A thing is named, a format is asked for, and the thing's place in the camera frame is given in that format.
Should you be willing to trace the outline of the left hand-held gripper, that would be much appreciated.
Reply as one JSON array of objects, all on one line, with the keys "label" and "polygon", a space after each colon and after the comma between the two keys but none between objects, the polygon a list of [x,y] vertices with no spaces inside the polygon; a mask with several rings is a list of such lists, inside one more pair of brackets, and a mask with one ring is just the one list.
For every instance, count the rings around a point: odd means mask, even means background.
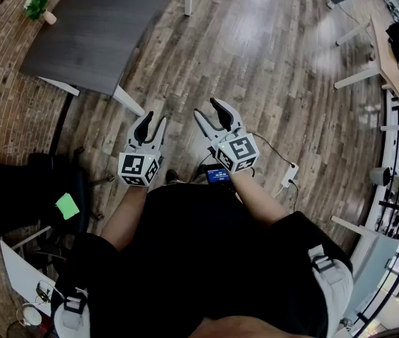
[{"label": "left hand-held gripper", "polygon": [[149,187],[160,169],[163,159],[160,148],[163,145],[167,118],[160,119],[152,138],[146,142],[152,117],[153,111],[145,113],[127,132],[127,144],[120,153],[118,162],[118,176],[127,185]]}]

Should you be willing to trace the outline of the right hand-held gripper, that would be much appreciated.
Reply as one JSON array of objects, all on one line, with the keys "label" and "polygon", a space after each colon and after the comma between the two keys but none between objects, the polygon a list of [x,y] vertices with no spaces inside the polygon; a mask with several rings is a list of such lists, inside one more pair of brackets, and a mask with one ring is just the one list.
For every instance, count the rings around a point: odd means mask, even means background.
[{"label": "right hand-held gripper", "polygon": [[202,133],[210,140],[213,158],[229,174],[249,169],[257,161],[260,152],[252,134],[243,127],[240,113],[221,99],[211,98],[220,127],[215,127],[197,108],[194,118]]}]

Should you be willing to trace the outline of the person's right forearm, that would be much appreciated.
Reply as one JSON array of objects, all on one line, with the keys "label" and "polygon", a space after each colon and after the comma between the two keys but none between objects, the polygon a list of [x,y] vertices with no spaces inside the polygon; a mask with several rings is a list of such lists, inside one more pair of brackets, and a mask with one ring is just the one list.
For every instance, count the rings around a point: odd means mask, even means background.
[{"label": "person's right forearm", "polygon": [[249,213],[260,223],[271,225],[288,215],[287,210],[250,173],[241,171],[230,176],[240,200]]}]

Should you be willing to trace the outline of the person's left forearm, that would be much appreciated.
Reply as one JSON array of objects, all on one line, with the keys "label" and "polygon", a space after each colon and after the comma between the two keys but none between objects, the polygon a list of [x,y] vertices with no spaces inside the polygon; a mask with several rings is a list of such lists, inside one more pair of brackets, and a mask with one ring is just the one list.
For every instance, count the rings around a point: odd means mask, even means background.
[{"label": "person's left forearm", "polygon": [[130,186],[102,229],[101,237],[118,251],[122,251],[133,240],[147,194],[148,187]]}]

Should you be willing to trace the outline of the dark grey round table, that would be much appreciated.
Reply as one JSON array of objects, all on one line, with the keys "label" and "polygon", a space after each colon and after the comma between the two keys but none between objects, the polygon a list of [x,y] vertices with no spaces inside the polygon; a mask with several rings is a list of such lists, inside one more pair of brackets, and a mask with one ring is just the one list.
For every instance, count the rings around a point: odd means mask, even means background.
[{"label": "dark grey round table", "polygon": [[[166,0],[60,0],[57,21],[45,24],[20,72],[78,95],[81,88],[113,97],[142,116],[144,109],[120,87],[134,48]],[[191,15],[193,0],[184,0]]]}]

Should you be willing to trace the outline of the small black screen device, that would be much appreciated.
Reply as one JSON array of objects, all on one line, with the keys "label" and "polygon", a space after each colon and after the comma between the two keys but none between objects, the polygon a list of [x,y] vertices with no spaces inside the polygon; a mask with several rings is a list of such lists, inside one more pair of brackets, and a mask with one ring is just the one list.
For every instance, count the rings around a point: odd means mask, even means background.
[{"label": "small black screen device", "polygon": [[227,170],[220,164],[206,165],[205,175],[208,184],[230,186],[232,181]]}]

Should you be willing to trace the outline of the white power strip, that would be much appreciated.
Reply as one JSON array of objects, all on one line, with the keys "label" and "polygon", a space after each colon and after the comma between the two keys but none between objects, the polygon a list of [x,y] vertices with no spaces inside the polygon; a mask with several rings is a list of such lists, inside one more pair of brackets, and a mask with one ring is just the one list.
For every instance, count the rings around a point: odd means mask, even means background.
[{"label": "white power strip", "polygon": [[297,172],[298,172],[298,165],[295,163],[290,163],[289,167],[281,181],[281,185],[283,188],[288,188],[291,184],[291,182],[294,180]]}]

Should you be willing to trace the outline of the green sticky note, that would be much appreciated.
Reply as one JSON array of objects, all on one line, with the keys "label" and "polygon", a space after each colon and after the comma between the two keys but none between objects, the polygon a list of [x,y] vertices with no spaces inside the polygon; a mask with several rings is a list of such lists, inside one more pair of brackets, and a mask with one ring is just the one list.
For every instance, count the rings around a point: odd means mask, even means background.
[{"label": "green sticky note", "polygon": [[64,193],[55,203],[64,220],[69,220],[80,212],[77,204],[69,193]]}]

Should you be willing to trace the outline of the person's black shirt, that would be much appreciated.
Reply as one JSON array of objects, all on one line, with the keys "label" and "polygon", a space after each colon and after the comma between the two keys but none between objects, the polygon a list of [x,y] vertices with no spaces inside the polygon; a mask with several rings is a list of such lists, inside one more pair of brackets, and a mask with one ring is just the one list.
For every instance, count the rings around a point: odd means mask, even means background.
[{"label": "person's black shirt", "polygon": [[187,338],[204,318],[257,318],[330,338],[353,290],[350,259],[296,211],[264,225],[228,189],[159,187],[133,240],[118,251],[76,236],[56,282],[87,292],[91,338]]}]

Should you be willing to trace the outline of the black office chair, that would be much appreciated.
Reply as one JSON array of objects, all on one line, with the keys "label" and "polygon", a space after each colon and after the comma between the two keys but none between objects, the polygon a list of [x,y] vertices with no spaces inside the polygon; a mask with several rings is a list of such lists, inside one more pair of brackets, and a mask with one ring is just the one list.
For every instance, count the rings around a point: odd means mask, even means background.
[{"label": "black office chair", "polygon": [[[61,235],[77,235],[87,231],[91,219],[103,219],[91,209],[91,191],[115,177],[108,173],[99,180],[90,180],[80,165],[83,151],[82,147],[75,149],[72,158],[31,153],[22,166],[0,163],[0,238],[37,224]],[[72,196],[80,210],[69,220],[64,220],[55,206],[64,193]]]}]

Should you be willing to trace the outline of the potted plant in beige vase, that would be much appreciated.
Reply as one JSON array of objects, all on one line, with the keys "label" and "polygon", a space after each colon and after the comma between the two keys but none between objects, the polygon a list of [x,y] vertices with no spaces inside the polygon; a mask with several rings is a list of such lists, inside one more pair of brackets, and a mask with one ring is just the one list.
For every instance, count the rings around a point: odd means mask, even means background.
[{"label": "potted plant in beige vase", "polygon": [[48,0],[27,0],[24,3],[24,10],[30,20],[39,20],[43,18],[48,24],[53,25],[57,17],[47,10]]}]

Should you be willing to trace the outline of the light wooden table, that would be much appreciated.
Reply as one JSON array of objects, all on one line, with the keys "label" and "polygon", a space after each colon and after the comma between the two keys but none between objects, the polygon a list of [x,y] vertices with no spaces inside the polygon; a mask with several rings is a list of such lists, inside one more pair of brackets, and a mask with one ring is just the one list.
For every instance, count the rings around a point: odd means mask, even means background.
[{"label": "light wooden table", "polygon": [[368,21],[358,25],[356,28],[337,39],[336,45],[340,46],[368,29],[372,31],[372,42],[374,44],[375,59],[373,64],[366,70],[335,82],[334,88],[340,89],[367,78],[380,75],[386,82],[385,88],[392,90],[399,98],[399,63],[388,42],[386,29],[381,23],[370,18]]}]

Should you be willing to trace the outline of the small white table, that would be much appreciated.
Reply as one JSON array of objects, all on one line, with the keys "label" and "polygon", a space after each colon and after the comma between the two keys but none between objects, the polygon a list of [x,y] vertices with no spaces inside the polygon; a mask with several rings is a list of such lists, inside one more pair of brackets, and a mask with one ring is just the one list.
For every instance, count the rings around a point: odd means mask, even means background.
[{"label": "small white table", "polygon": [[21,258],[12,248],[0,240],[0,246],[6,272],[12,288],[29,303],[41,303],[37,308],[47,316],[51,315],[50,303],[44,303],[37,294],[37,285],[40,284],[44,289],[48,289],[49,295],[56,283],[33,268],[27,261]]}]

